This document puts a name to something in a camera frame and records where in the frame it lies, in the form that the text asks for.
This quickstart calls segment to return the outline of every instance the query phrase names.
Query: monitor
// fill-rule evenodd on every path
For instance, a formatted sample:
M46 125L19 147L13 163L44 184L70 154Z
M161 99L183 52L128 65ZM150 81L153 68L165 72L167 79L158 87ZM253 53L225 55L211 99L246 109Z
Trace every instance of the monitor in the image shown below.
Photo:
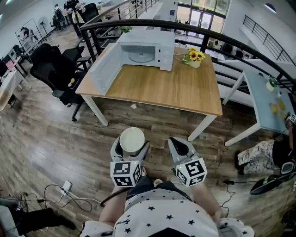
M8 67L6 66L6 64L2 60L0 60L0 77L3 77L7 70Z

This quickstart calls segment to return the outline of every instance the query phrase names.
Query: flower pot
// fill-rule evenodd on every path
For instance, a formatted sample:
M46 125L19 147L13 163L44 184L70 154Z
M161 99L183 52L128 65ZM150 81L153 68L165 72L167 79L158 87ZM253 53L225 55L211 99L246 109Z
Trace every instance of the flower pot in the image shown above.
M196 69L199 68L200 63L201 61L191 61L191 60L188 61L188 64Z

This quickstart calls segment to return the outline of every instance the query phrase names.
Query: wooden table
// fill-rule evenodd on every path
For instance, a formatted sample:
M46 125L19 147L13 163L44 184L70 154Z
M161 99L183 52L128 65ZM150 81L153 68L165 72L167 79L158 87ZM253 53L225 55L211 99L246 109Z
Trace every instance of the wooden table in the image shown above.
M184 50L175 48L175 53L180 54ZM108 122L92 100L92 96L206 114L205 119L188 137L189 141L193 141L217 116L222 116L217 79L211 57L207 54L198 69L185 65L175 58L171 72L162 71L157 67L124 65L105 96L99 94L87 74L76 93L82 95L105 126Z
M270 92L266 87L268 80L253 71L244 70L241 73L239 79L233 85L229 95L223 100L223 104L225 105L228 102L243 80L246 81L250 91L257 123L227 141L225 146L230 146L258 131L259 129L265 129L288 135L288 130L285 126L282 115L285 115L288 112L291 114L295 113L289 95L280 88L276 88L273 92ZM285 105L285 110L281 111L279 109L280 112L273 114L271 110L271 104L277 104L279 100L278 90L282 92L280 99Z

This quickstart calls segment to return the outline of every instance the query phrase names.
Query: sneaker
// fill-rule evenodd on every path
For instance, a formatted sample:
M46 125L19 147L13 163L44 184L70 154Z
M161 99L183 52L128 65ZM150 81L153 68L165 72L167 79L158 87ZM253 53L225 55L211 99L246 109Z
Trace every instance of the sneaker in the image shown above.
M154 185L154 187L156 187L157 185L159 185L159 184L161 184L161 183L163 183L163 181L160 180L160 179L157 179L157 180L155 180L155 181L153 182L153 185Z
M147 176L147 172L146 169L143 167L142 168L142 177L146 177Z
M234 155L234 166L237 170L239 170L239 168L240 168L239 158L238 158L238 155L240 154L240 152L241 152L240 150L237 150Z
M235 155L234 155L234 166L235 166L235 168L237 169L237 171L238 171L238 174L239 175L244 175L245 173L244 173L244 169L245 169L245 166L248 164L248 163L246 163L246 164L242 164L242 165L239 165L239 158L238 158L238 155L241 153L241 151L236 151L235 152Z

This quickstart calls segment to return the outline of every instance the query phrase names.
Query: microwave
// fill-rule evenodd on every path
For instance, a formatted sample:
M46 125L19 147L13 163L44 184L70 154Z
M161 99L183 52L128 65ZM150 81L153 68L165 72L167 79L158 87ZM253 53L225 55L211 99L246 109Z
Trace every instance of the microwave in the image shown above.
M131 30L108 46L89 69L99 93L106 95L123 65L158 67L171 71L175 35L171 31Z

